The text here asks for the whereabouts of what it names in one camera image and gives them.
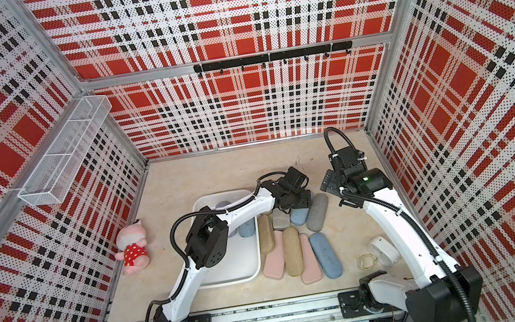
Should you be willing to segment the light blue case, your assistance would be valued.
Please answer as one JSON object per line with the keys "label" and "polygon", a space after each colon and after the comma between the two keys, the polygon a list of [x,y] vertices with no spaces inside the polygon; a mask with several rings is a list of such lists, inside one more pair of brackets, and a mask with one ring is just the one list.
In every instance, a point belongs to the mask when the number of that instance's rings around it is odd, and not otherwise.
{"label": "light blue case", "polygon": [[308,220],[309,211],[309,208],[292,209],[290,213],[291,224],[295,226],[305,225]]}

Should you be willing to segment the grey fabric glasses case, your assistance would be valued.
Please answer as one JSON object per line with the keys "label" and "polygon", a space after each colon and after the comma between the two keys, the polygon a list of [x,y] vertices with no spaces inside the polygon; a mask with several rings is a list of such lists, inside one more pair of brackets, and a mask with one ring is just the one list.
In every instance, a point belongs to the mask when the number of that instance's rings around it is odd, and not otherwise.
{"label": "grey fabric glasses case", "polygon": [[328,205],[329,197],[327,194],[319,193],[314,196],[306,220],[308,230],[312,232],[320,232],[322,230],[329,207]]}

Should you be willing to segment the tan case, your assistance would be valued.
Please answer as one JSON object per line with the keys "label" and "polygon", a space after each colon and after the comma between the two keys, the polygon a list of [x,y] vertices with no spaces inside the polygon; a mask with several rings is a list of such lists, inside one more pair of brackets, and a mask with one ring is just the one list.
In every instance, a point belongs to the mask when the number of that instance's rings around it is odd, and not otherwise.
{"label": "tan case", "polygon": [[301,276],[305,268],[300,235],[297,228],[288,227],[283,231],[283,245],[285,252],[285,270],[291,277]]}

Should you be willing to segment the purple fabric glasses case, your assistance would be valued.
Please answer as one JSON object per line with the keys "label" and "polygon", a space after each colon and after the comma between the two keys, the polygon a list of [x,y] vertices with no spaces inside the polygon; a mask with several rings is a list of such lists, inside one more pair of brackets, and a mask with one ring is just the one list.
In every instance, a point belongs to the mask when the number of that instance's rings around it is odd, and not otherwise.
{"label": "purple fabric glasses case", "polygon": [[222,214],[219,214],[218,217],[227,223],[228,227],[228,238],[232,238],[236,236],[238,233],[238,225],[236,224],[236,221],[230,219],[230,212],[228,212],[228,209],[232,206],[230,201],[220,201],[218,204],[216,204],[216,209],[223,211]]}

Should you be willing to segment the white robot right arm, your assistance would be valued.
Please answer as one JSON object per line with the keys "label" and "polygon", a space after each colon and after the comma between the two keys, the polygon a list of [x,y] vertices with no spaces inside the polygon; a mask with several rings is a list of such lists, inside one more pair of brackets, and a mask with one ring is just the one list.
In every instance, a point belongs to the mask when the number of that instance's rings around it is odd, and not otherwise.
{"label": "white robot right arm", "polygon": [[387,273],[368,276],[369,299],[399,308],[413,322],[477,322],[483,287],[477,269],[460,265],[444,251],[403,204],[390,179],[380,169],[366,167],[364,153],[349,137],[336,149],[332,133],[344,135],[334,127],[324,129],[331,169],[321,191],[372,217],[412,273],[407,280]]}

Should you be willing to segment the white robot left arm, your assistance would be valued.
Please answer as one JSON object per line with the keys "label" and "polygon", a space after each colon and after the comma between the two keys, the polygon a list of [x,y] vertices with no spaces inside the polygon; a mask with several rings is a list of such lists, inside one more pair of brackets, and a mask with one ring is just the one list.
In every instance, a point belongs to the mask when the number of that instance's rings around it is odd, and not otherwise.
{"label": "white robot left arm", "polygon": [[148,305],[144,322],[188,322],[192,303],[207,274],[227,252],[231,229],[274,209],[290,213],[311,197],[309,178],[294,167],[257,179],[255,190],[219,209],[208,206],[177,219],[171,226],[171,246],[184,261],[181,276],[166,299]]}

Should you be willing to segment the white plastic storage tray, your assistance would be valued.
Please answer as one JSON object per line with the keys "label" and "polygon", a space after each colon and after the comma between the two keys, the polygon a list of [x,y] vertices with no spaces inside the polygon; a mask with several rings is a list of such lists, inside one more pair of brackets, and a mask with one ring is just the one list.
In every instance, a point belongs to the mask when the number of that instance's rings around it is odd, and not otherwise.
{"label": "white plastic storage tray", "polygon": [[[243,203],[251,195],[252,192],[243,189],[205,195],[195,202],[192,209],[193,212],[199,212],[204,207],[216,210],[215,207],[220,201],[230,201],[232,208]],[[242,225],[239,220],[235,219],[234,221],[238,227]],[[191,265],[185,286],[196,292],[196,285],[199,286],[199,290],[207,290],[254,280],[261,267],[257,230],[258,227],[256,227],[256,234],[253,237],[242,238],[239,233],[232,238],[227,237],[225,249],[219,250],[223,255],[221,261],[212,268],[201,268],[200,270],[196,269],[196,265]]]}

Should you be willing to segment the beige case lower left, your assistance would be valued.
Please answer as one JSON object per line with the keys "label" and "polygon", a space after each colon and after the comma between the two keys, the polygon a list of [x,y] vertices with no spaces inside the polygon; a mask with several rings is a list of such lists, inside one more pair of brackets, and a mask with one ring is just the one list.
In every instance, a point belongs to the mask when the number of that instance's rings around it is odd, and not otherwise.
{"label": "beige case lower left", "polygon": [[260,253],[267,255],[275,248],[274,228],[269,214],[263,214],[258,218],[258,235]]}

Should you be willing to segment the pink case left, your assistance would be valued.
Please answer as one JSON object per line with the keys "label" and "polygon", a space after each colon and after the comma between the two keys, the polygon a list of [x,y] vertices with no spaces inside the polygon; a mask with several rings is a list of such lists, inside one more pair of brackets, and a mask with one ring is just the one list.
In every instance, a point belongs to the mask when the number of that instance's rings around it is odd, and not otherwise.
{"label": "pink case left", "polygon": [[285,273],[285,252],[284,252],[284,239],[283,232],[274,231],[275,248],[266,255],[263,267],[265,278],[271,280],[281,280]]}

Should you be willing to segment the pink case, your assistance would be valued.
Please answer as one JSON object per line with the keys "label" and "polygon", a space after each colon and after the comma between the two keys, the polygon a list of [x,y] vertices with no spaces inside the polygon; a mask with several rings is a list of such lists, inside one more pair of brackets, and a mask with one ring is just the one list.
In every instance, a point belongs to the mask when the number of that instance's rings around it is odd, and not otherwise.
{"label": "pink case", "polygon": [[300,234],[300,242],[305,268],[301,274],[302,282],[305,285],[311,285],[323,279],[321,265],[317,260],[307,235]]}
{"label": "pink case", "polygon": [[281,280],[285,273],[285,252],[284,252],[284,239],[283,232],[274,231],[275,248],[266,255],[263,267],[265,278],[271,280]]}

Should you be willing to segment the white round device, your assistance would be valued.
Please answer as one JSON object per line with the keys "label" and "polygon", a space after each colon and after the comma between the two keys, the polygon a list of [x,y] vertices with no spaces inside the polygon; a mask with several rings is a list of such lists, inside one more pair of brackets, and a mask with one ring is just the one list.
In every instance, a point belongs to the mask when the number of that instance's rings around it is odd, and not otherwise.
{"label": "white round device", "polygon": [[401,254],[387,239],[382,236],[373,238],[368,244],[369,254],[377,260],[380,266],[391,268],[400,261]]}

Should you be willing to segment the pink case right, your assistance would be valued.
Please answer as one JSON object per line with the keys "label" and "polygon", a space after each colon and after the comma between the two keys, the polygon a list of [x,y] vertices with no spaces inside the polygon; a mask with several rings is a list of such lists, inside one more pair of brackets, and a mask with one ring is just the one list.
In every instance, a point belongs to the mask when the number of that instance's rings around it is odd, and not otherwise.
{"label": "pink case right", "polygon": [[323,279],[321,265],[317,260],[307,235],[300,234],[300,242],[305,268],[301,274],[302,282],[305,285],[311,285]]}

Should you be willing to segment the pink plush toy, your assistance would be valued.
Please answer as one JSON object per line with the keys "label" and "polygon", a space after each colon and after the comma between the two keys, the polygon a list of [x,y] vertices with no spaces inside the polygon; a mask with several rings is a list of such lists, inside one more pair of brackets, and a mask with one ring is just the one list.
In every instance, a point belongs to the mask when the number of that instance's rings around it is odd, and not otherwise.
{"label": "pink plush toy", "polygon": [[116,237],[118,252],[115,258],[122,262],[123,274],[131,276],[147,268],[150,263],[147,245],[147,231],[141,220],[134,221],[118,233]]}

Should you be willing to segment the black hook rail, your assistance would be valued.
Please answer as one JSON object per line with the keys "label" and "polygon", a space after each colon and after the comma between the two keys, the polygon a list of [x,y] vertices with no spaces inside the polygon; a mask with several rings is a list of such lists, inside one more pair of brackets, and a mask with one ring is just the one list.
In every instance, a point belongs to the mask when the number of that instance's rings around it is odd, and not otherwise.
{"label": "black hook rail", "polygon": [[250,57],[203,63],[194,65],[193,70],[197,74],[208,73],[210,71],[223,72],[224,70],[230,68],[247,67],[250,65],[264,64],[272,61],[283,61],[292,58],[309,57],[312,55],[330,54],[332,52],[350,51],[352,47],[353,41],[346,40],[344,42],[316,45],[310,47],[263,53],[260,55]]}

